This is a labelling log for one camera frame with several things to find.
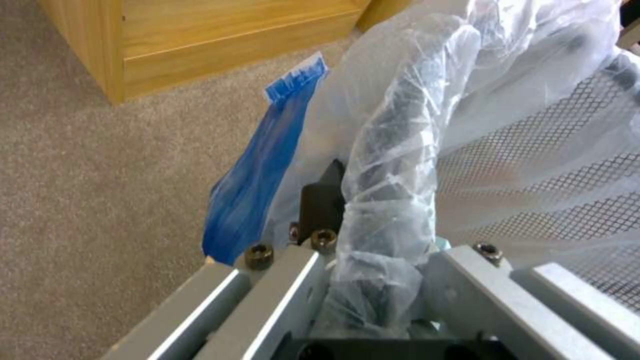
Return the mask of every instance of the plastic wrap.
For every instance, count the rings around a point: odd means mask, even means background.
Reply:
[[[454,245],[490,240],[516,265],[562,253],[585,278],[598,267],[576,251],[610,245],[610,260],[629,264],[640,249],[638,71],[614,47],[617,6],[429,0],[370,29],[308,109],[295,107],[302,132],[279,164],[291,163],[284,176],[265,172],[276,176],[249,211],[268,206],[266,222],[241,227],[243,192],[221,246],[229,257],[258,236],[284,247],[302,187],[337,158],[347,204],[317,335],[409,336],[436,230]],[[251,158],[263,164],[274,149]],[[265,188],[263,174],[242,174],[250,193]],[[632,265],[598,287],[635,281]]]
[[[295,181],[317,177],[336,155],[347,160],[337,264],[317,328],[330,336],[337,329],[340,336],[408,336],[422,286],[418,267],[436,248],[441,148],[454,152],[544,109],[607,66],[617,34],[614,6],[427,2],[354,45],[312,99],[275,197],[275,204],[294,202],[285,192],[296,191]],[[280,239],[284,213],[270,215]],[[448,221],[466,224],[463,217]],[[442,236],[459,243],[446,231]]]

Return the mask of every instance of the metal mesh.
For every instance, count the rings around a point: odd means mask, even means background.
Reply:
[[[640,313],[640,246],[592,249],[560,260],[598,290]]]
[[[553,162],[590,126],[629,127],[639,111],[636,73],[600,71],[571,96],[440,158],[439,235],[491,242],[509,257],[537,252],[640,312],[640,238],[611,240],[640,230],[640,147]]]

